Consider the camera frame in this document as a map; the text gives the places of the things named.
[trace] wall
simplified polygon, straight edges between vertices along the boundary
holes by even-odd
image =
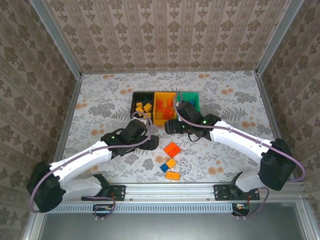
[[[53,159],[75,85],[28,1],[0,1],[0,239],[29,219],[26,184]]]
[[[320,1],[304,1],[262,78],[320,223]]]
[[[251,69],[288,0],[45,0],[86,73]]]

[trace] yellow cube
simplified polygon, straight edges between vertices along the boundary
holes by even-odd
[[[151,118],[151,112],[147,112],[145,114],[147,114],[149,116],[149,118]]]
[[[137,107],[135,110],[138,111],[138,112],[143,112],[143,113],[144,113],[144,110],[143,110],[142,107],[140,107],[140,106]]]
[[[175,160],[173,160],[173,158],[171,158],[171,159],[170,159],[169,161],[167,161],[165,164],[169,167],[169,169],[172,169],[177,163],[176,163]]]
[[[165,178],[166,179],[170,179],[170,180],[179,180],[180,179],[180,173],[167,171],[166,174],[165,174]]]
[[[136,105],[137,108],[139,108],[139,107],[143,108],[142,102],[137,102],[135,105]]]
[[[152,109],[152,105],[150,103],[147,103],[146,105],[144,105],[143,109],[145,110],[146,113],[150,113]]]

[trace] orange bin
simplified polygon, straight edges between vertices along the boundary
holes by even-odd
[[[175,98],[176,93],[175,92],[155,92],[154,93],[154,106],[153,106],[153,124],[155,125],[164,125],[166,121],[176,119],[177,114],[175,112],[175,109],[168,106],[168,100],[172,100]],[[174,112],[174,114],[169,117],[168,119],[165,119],[165,114],[162,111],[163,109],[169,109]]]

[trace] floral tablecloth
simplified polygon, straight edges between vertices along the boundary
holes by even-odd
[[[124,128],[130,120],[133,92],[138,91],[198,92],[203,115],[220,116],[240,130],[273,139],[252,71],[90,74],[81,79],[65,158],[91,146],[103,134]],[[257,167],[252,159],[218,142],[191,142],[186,134],[167,135],[163,127],[155,127],[153,134],[160,138],[156,150],[135,150],[94,166],[84,175],[100,173],[111,183],[171,182],[160,169],[169,159],[163,149],[171,142],[181,148],[172,169],[180,173],[179,182],[226,182],[240,171]]]

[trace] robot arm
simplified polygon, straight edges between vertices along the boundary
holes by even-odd
[[[121,128],[105,134],[100,141],[67,159],[51,164],[39,162],[34,167],[26,188],[32,194],[43,177],[52,172],[35,190],[34,201],[40,212],[51,211],[62,201],[85,196],[106,197],[110,184],[101,174],[95,174],[86,179],[74,178],[95,165],[123,156],[136,148],[156,149],[159,145],[159,137],[151,135],[150,139],[146,140],[146,132],[147,126],[142,121],[134,119],[125,129]]]
[[[261,139],[230,126],[218,116],[212,114],[202,116],[188,101],[181,102],[177,106],[177,111],[182,118],[190,123],[197,126],[213,127],[211,129],[197,127],[174,119],[167,121],[164,125],[167,134],[188,133],[209,141],[214,140],[238,150],[258,163],[258,168],[236,175],[230,186],[234,193],[247,193],[263,186],[279,191],[296,167],[296,164],[291,160],[262,145],[266,144],[291,156],[287,143],[282,139],[277,138],[275,141]],[[256,144],[246,137],[254,138],[261,144]]]

